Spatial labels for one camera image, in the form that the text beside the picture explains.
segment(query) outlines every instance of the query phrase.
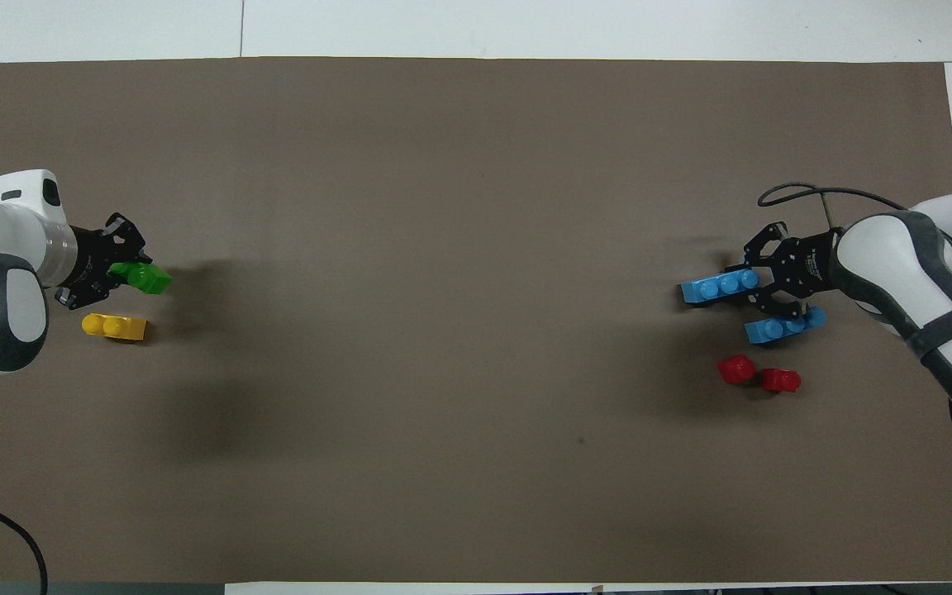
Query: brown table surface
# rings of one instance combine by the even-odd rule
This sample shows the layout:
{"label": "brown table surface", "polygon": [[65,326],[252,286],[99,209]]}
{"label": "brown table surface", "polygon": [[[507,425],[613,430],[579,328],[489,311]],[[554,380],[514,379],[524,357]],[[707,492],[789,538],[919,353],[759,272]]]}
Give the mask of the brown table surface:
{"label": "brown table surface", "polygon": [[[941,64],[0,64],[0,174],[31,167],[174,275],[50,304],[0,378],[0,509],[54,580],[952,579],[906,348],[838,293],[752,347],[677,288],[824,229],[755,207],[779,182],[951,193]],[[725,385],[738,353],[803,387]],[[0,580],[33,575],[0,527]]]}

